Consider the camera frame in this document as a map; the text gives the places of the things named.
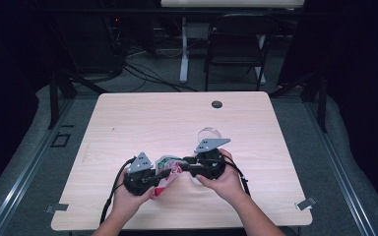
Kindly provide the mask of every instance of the gray metal bracket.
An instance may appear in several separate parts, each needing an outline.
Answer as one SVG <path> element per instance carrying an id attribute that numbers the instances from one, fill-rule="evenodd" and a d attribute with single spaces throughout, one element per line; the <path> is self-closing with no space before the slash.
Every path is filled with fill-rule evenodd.
<path id="1" fill-rule="evenodd" d="M 128 174 L 151 169 L 152 167 L 152 162 L 149 160 L 145 153 L 141 152 L 128 168 Z"/>
<path id="2" fill-rule="evenodd" d="M 229 143 L 230 141 L 231 139 L 203 139 L 195 148 L 195 153 L 210 151 L 226 143 Z"/>

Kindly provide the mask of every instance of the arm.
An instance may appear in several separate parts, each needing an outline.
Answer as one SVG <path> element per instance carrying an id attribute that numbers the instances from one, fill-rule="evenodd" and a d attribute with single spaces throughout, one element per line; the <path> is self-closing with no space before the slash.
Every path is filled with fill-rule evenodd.
<path id="1" fill-rule="evenodd" d="M 231 154 L 224 149 L 220 149 L 220 153 L 232 158 Z M 238 173 L 233 168 L 226 167 L 218 180 L 210 180 L 201 175 L 197 175 L 197 179 L 234 207 L 248 236 L 284 235 L 244 192 Z"/>
<path id="2" fill-rule="evenodd" d="M 121 173 L 118 179 L 117 185 L 120 187 L 115 191 L 112 211 L 103 224 L 94 232 L 94 236 L 117 236 L 122 227 L 124 227 L 128 220 L 130 220 L 140 208 L 140 205 L 145 203 L 154 193 L 155 188 L 151 187 L 144 195 L 134 196 L 122 185 L 124 175 L 125 171 Z"/>

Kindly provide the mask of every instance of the white table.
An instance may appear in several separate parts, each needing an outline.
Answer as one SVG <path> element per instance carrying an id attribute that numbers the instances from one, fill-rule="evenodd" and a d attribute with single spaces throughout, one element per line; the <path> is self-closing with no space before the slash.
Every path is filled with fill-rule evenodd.
<path id="1" fill-rule="evenodd" d="M 161 6 L 166 8 L 301 8 L 304 0 L 161 0 Z M 182 19 L 182 64 L 180 67 L 180 83 L 188 81 L 189 56 L 187 51 L 187 22 Z M 261 68 L 255 68 L 258 78 Z"/>
<path id="2" fill-rule="evenodd" d="M 212 102 L 222 102 L 213 108 Z M 119 168 L 144 151 L 187 156 L 206 127 L 231 142 L 223 148 L 248 179 L 251 196 L 276 225 L 307 225 L 305 200 L 272 104 L 266 93 L 162 92 L 107 93 L 94 108 L 60 204 L 54 230 L 98 228 L 102 208 Z M 200 229 L 241 227 L 234 209 L 218 195 L 195 185 L 189 173 L 176 178 L 156 201 L 148 201 L 124 229 Z"/>

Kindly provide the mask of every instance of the black round sticker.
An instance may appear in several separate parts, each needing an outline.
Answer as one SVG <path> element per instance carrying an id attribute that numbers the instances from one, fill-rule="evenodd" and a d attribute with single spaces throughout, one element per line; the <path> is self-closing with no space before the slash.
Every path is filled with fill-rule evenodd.
<path id="1" fill-rule="evenodd" d="M 213 106 L 213 108 L 216 108 L 216 109 L 221 108 L 222 102 L 215 100 L 215 101 L 213 101 L 212 106 Z"/>

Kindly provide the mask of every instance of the metal rail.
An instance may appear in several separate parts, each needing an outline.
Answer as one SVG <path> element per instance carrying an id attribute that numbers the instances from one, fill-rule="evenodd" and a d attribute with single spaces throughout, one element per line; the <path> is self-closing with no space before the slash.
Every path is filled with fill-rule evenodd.
<path id="1" fill-rule="evenodd" d="M 316 119 L 315 107 L 312 103 L 309 102 L 304 103 L 304 105 L 306 111 L 308 112 L 308 115 L 312 118 L 311 120 L 315 127 L 315 130 L 318 132 L 319 137 L 321 138 L 321 141 L 323 142 L 327 150 L 329 156 L 328 161 L 339 183 L 340 189 L 343 192 L 349 210 L 352 216 L 354 217 L 355 223 L 358 227 L 358 230 L 360 231 L 360 234 L 363 236 L 375 236 L 375 229 L 371 225 L 370 220 L 368 219 L 366 212 L 364 210 L 364 207 L 361 204 L 357 193 L 355 192 L 354 188 L 352 187 L 348 179 L 347 173 L 343 168 L 343 164 L 330 141 L 328 133 L 324 133 L 318 124 L 318 121 Z"/>
<path id="2" fill-rule="evenodd" d="M 63 103 L 60 109 L 60 119 L 59 122 L 55 124 L 55 129 L 47 130 L 47 133 L 44 135 L 31 161 L 26 165 L 23 172 L 20 174 L 14 186 L 12 187 L 10 193 L 6 197 L 4 203 L 0 207 L 0 235 L 4 233 L 5 227 L 7 226 L 12 215 L 17 209 L 18 204 L 26 193 L 33 177 L 35 176 L 36 171 L 43 161 L 46 147 L 51 144 L 51 141 L 57 135 L 56 131 L 67 116 L 67 113 L 72 107 L 73 102 L 74 100 L 72 99 L 66 99 L 66 101 Z"/>

